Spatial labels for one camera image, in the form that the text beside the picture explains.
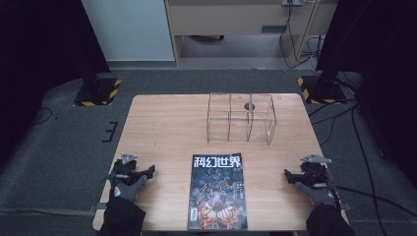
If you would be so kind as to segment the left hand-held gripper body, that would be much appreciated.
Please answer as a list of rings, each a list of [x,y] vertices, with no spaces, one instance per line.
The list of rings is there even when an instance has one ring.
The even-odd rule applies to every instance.
[[[131,186],[145,175],[144,172],[138,172],[136,167],[137,156],[134,154],[122,153],[121,157],[113,164],[111,174],[116,179],[121,180],[124,184]]]

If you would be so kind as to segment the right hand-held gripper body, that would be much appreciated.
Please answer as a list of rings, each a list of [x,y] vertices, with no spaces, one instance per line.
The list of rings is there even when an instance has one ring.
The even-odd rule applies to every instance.
[[[300,168],[303,172],[301,183],[308,187],[323,188],[328,185],[327,165],[331,159],[318,154],[301,157],[303,163]]]

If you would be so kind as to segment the clear acrylic divided organizer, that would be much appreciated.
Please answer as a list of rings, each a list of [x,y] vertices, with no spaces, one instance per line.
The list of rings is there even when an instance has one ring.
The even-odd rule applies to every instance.
[[[245,103],[255,104],[246,110]],[[271,94],[220,93],[208,98],[207,137],[214,142],[261,142],[270,144],[276,127]]]

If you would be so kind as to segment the dark illustrated magazine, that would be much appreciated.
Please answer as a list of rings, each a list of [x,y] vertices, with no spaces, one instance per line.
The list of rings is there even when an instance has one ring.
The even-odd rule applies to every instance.
[[[193,155],[187,229],[248,229],[240,153]]]

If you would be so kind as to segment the person's right hand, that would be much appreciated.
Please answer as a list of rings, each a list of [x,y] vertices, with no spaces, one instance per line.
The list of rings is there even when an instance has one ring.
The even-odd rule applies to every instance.
[[[311,188],[304,185],[301,182],[296,182],[294,186],[305,193],[309,199],[313,202],[315,207],[320,205],[325,206],[336,206],[336,200],[334,198],[333,192],[328,187],[323,188]]]

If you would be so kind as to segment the person's left hand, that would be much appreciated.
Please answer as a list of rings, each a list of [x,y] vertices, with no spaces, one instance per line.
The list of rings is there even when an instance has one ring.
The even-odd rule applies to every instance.
[[[138,192],[145,185],[145,183],[145,179],[140,179],[132,185],[127,185],[124,182],[117,180],[115,185],[112,187],[112,190],[110,191],[110,196],[122,198],[134,203],[136,201]]]

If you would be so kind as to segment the striped black stand base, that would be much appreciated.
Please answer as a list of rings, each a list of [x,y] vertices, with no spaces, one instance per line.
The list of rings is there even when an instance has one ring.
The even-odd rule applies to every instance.
[[[297,80],[302,95],[308,104],[345,103],[341,87],[332,80],[320,76],[302,76]]]
[[[122,81],[119,79],[98,79],[96,86],[82,85],[74,99],[76,106],[109,105],[115,98]]]

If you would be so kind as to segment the black stand pole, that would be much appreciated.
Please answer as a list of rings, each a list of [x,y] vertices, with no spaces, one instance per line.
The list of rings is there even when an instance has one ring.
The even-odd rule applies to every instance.
[[[343,55],[345,39],[327,33],[317,68],[322,71],[318,84],[320,90],[330,90],[333,87],[338,64]]]

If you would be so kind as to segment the black curtain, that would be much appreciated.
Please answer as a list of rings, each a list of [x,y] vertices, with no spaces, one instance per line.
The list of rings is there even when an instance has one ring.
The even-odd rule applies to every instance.
[[[82,0],[0,0],[0,167],[47,91],[109,70]]]
[[[362,77],[383,154],[417,188],[417,0],[339,0],[328,32],[345,39],[338,72]]]

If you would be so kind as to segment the white cabinet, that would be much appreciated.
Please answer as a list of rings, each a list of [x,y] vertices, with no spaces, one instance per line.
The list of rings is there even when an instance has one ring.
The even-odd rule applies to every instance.
[[[174,60],[164,0],[82,0],[111,62]]]

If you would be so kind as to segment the grey desk label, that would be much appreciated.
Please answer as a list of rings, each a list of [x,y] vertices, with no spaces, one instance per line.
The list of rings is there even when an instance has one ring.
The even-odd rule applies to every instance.
[[[287,29],[285,25],[269,25],[269,26],[262,26],[261,32],[262,33],[283,33]]]

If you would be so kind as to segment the light wooden desk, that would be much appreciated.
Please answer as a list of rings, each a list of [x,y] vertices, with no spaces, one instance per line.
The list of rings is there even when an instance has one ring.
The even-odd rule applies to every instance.
[[[174,55],[185,35],[262,34],[262,26],[285,25],[280,33],[283,55],[291,66],[301,62],[312,35],[325,35],[339,0],[307,0],[301,7],[282,0],[164,0]]]

